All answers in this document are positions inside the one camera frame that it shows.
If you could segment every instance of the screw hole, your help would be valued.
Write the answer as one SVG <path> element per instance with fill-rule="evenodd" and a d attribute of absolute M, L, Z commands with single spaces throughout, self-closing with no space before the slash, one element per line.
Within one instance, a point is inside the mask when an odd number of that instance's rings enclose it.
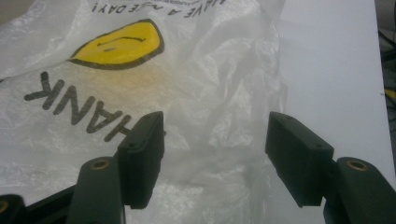
<path fill-rule="evenodd" d="M 102 170 L 102 169 L 105 169 L 109 164 L 110 164 L 110 162 L 106 161 L 106 160 L 96 161 L 91 165 L 91 169 L 92 170 Z"/>
<path fill-rule="evenodd" d="M 367 171 L 369 167 L 367 164 L 361 162 L 361 161 L 347 161 L 346 164 L 351 167 L 352 169 L 358 170 L 358 171 Z"/>
<path fill-rule="evenodd" d="M 9 204 L 7 201 L 0 201 L 0 214 L 7 210 Z"/>

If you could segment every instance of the crumpled plastic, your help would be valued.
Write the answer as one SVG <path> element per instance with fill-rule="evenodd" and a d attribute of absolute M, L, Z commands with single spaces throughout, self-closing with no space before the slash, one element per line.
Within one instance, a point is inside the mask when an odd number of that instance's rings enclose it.
<path fill-rule="evenodd" d="M 277 73 L 282 5 L 35 1 L 0 26 L 0 194 L 31 204 L 76 184 L 84 162 L 114 155 L 138 119 L 161 110 L 162 169 L 148 207 L 126 209 L 128 223 L 266 223 L 267 118 L 282 110 L 285 92 Z M 102 63 L 121 39 L 145 42 L 117 31 L 147 20 L 162 50 L 127 68 Z M 95 46 L 106 34 L 115 37 Z M 93 54 L 76 54 L 86 49 Z M 117 60 L 138 57 L 125 55 Z"/>

